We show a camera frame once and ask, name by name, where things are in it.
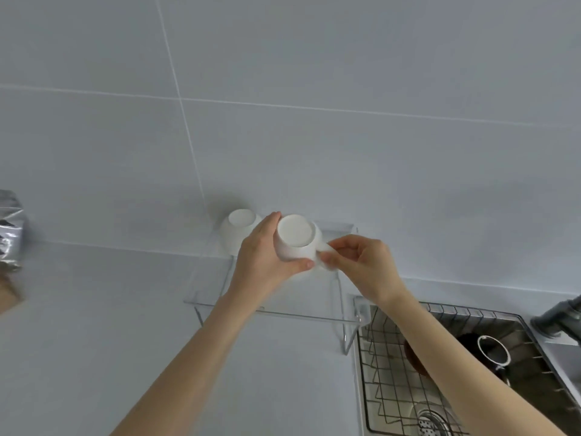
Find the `person's left hand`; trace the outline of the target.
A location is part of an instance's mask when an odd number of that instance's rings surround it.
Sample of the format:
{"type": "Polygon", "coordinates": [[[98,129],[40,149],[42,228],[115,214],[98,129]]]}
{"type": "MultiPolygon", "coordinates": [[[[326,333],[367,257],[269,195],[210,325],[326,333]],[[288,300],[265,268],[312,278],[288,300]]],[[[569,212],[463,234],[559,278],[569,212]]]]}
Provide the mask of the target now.
{"type": "Polygon", "coordinates": [[[225,295],[236,310],[253,312],[285,281],[278,280],[278,258],[274,233],[282,217],[272,212],[244,239],[225,295]]]}

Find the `person's right hand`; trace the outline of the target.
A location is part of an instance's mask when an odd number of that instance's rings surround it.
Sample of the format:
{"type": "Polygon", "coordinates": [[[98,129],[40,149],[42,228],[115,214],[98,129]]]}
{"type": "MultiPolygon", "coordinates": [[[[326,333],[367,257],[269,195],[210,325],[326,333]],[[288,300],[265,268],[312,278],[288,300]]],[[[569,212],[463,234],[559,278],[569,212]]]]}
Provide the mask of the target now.
{"type": "Polygon", "coordinates": [[[328,243],[347,258],[341,271],[367,300],[385,306],[407,293],[388,246],[378,239],[349,234],[328,243]]]}

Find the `white ceramic cup with handle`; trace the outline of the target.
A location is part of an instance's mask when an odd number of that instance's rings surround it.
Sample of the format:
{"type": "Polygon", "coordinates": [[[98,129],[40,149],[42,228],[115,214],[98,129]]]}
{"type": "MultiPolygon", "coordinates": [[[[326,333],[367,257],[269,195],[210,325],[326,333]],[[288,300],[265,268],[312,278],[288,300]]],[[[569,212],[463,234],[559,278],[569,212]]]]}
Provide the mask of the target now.
{"type": "Polygon", "coordinates": [[[333,267],[321,261],[320,252],[331,252],[333,248],[323,240],[323,234],[315,222],[300,214],[283,215],[274,233],[274,248],[284,263],[309,259],[326,271],[333,267]]]}

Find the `person's left forearm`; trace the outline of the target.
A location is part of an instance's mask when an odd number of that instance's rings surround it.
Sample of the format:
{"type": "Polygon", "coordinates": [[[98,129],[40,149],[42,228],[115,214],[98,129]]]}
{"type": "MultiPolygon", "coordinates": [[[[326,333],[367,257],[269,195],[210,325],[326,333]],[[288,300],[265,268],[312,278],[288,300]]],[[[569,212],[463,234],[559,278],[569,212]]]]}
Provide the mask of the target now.
{"type": "Polygon", "coordinates": [[[188,436],[236,338],[269,294],[232,285],[110,436],[188,436]]]}

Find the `person's right forearm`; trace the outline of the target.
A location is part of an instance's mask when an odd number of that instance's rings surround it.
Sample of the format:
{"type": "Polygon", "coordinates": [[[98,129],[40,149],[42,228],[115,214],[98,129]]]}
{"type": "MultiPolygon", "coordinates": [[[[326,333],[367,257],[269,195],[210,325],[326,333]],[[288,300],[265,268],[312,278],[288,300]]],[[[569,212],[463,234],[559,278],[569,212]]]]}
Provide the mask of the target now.
{"type": "Polygon", "coordinates": [[[375,303],[401,330],[472,436],[566,436],[472,356],[405,287],[375,303]]]}

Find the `clear acrylic shelf rack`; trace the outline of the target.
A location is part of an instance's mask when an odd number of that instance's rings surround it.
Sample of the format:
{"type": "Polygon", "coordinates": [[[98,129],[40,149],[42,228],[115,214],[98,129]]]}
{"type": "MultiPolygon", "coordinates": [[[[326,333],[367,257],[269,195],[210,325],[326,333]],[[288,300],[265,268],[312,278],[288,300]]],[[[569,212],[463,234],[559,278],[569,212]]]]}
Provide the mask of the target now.
{"type": "MultiPolygon", "coordinates": [[[[236,257],[224,249],[220,223],[217,223],[196,257],[184,298],[184,302],[196,310],[201,324],[226,293],[235,265],[236,257]]],[[[369,301],[355,290],[347,277],[323,266],[316,266],[282,284],[260,305],[257,313],[340,324],[339,338],[345,355],[349,354],[359,329],[372,319],[369,301]]]]}

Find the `white ceramic bowl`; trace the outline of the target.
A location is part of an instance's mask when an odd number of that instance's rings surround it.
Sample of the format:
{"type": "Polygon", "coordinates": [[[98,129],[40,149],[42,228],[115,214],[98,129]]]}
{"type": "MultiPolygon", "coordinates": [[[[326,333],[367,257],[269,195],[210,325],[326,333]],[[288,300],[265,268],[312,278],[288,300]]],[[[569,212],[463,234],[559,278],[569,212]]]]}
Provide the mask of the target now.
{"type": "Polygon", "coordinates": [[[219,228],[222,247],[230,256],[238,256],[242,242],[262,221],[262,217],[251,209],[236,209],[223,219],[219,228]]]}

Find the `dark brown bowl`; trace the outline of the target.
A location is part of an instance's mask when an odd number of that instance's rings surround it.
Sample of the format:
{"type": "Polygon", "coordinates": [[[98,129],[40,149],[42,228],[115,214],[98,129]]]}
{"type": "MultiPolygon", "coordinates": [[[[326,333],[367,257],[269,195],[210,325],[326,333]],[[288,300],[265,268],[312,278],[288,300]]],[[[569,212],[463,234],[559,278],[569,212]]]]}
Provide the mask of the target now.
{"type": "MultiPolygon", "coordinates": [[[[470,354],[472,354],[476,358],[479,358],[481,355],[481,352],[480,352],[479,347],[478,347],[478,339],[480,337],[481,337],[481,335],[476,334],[474,332],[471,332],[471,333],[467,333],[467,334],[462,334],[461,336],[457,337],[457,340],[460,344],[462,344],[463,347],[465,347],[469,351],[470,354]]],[[[417,355],[415,354],[415,352],[411,348],[408,341],[405,341],[405,343],[404,343],[404,354],[405,354],[407,360],[409,361],[409,363],[411,364],[411,366],[419,374],[425,376],[426,378],[428,378],[430,380],[432,379],[431,376],[429,375],[428,371],[425,369],[424,365],[420,361],[420,359],[417,357],[417,355]]]]}

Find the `small metal pot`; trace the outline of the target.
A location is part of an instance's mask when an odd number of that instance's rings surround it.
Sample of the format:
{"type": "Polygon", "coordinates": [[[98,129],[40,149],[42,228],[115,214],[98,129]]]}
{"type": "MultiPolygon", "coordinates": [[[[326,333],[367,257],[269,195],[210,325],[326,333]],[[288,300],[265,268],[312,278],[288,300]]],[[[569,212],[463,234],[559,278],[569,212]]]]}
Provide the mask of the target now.
{"type": "Polygon", "coordinates": [[[509,380],[512,358],[505,345],[494,337],[480,335],[476,340],[476,347],[477,356],[482,364],[508,387],[512,387],[509,380]]]}

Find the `metal sink drain strainer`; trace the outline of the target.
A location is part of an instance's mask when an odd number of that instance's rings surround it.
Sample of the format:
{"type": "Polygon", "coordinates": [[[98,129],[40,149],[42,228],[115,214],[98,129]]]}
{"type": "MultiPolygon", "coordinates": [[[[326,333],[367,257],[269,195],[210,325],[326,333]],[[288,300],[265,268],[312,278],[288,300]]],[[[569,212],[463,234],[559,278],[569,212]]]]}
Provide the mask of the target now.
{"type": "Polygon", "coordinates": [[[436,411],[420,409],[412,417],[414,436],[455,436],[448,420],[436,411]]]}

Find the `grey metal faucet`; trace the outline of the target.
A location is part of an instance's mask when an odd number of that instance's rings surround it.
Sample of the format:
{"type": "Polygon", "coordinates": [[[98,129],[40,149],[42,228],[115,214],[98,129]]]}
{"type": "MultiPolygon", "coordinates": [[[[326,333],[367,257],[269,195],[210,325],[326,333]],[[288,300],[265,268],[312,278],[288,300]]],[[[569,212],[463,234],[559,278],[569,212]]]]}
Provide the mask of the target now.
{"type": "Polygon", "coordinates": [[[557,338],[564,332],[581,348],[581,295],[559,302],[542,315],[532,317],[530,324],[547,338],[557,338]]]}

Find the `silver foil bag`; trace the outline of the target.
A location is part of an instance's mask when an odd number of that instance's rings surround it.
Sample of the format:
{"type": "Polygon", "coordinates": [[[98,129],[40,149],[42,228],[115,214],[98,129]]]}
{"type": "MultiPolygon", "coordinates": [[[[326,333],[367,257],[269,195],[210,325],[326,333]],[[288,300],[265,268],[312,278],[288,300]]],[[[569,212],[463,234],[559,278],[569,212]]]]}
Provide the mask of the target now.
{"type": "Polygon", "coordinates": [[[21,267],[27,216],[16,194],[0,190],[0,268],[16,271],[21,267]]]}

